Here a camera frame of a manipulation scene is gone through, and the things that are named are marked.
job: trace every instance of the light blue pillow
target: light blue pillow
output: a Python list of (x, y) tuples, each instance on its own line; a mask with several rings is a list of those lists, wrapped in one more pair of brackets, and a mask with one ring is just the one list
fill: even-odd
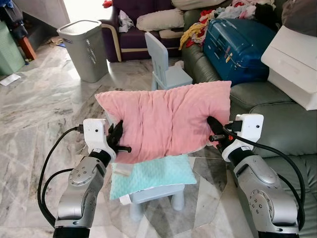
[[(112, 163), (112, 171), (115, 167), (116, 163)], [(137, 163), (129, 177), (112, 173), (111, 179), (111, 200), (150, 187), (197, 183), (188, 155), (167, 156)]]

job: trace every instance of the blue suitcase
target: blue suitcase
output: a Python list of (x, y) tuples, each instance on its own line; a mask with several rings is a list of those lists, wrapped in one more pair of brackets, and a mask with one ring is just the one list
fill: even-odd
[(204, 53), (222, 80), (231, 86), (265, 81), (268, 67), (261, 56), (273, 40), (275, 32), (265, 25), (246, 19), (214, 19), (210, 22)]

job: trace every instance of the yellow cloth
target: yellow cloth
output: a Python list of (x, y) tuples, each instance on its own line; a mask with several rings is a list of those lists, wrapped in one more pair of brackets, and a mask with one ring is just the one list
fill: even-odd
[(187, 41), (188, 38), (191, 38), (193, 35), (196, 35), (197, 39), (199, 38), (198, 34), (200, 33), (201, 29), (208, 26), (210, 20), (214, 18), (214, 11), (206, 16), (208, 16), (208, 19), (204, 24), (202, 24), (201, 22), (196, 22), (187, 31), (184, 32), (182, 38), (180, 38), (180, 46), (178, 48), (179, 51), (182, 49), (183, 44)]

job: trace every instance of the marble floor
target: marble floor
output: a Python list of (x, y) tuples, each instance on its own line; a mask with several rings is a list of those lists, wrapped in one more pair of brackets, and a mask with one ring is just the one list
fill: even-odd
[[(0, 238), (50, 238), (53, 229), (36, 200), (44, 159), (57, 138), (85, 118), (103, 117), (94, 94), (116, 90), (150, 90), (150, 60), (109, 63), (109, 74), (85, 83), (62, 47), (41, 46), (38, 58), (0, 85)], [(174, 64), (179, 59), (171, 59)], [(74, 167), (86, 155), (83, 136), (68, 134), (54, 151), (46, 170)], [(169, 198), (144, 204), (140, 222), (129, 219), (129, 207), (109, 200), (111, 170), (99, 193), (92, 238), (248, 238), (252, 237), (231, 176), (216, 150), (190, 155), (197, 184), (185, 187), (185, 208), (174, 211)], [(47, 190), (53, 214), (66, 188), (67, 174)]]

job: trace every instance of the pink pillow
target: pink pillow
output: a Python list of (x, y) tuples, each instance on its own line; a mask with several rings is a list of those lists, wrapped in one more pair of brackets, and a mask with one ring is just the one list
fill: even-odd
[(207, 117), (228, 123), (230, 85), (230, 81), (216, 81), (167, 91), (96, 94), (115, 123), (123, 120), (120, 145), (132, 147), (131, 153), (118, 153), (115, 161), (134, 164), (202, 149), (211, 134)]

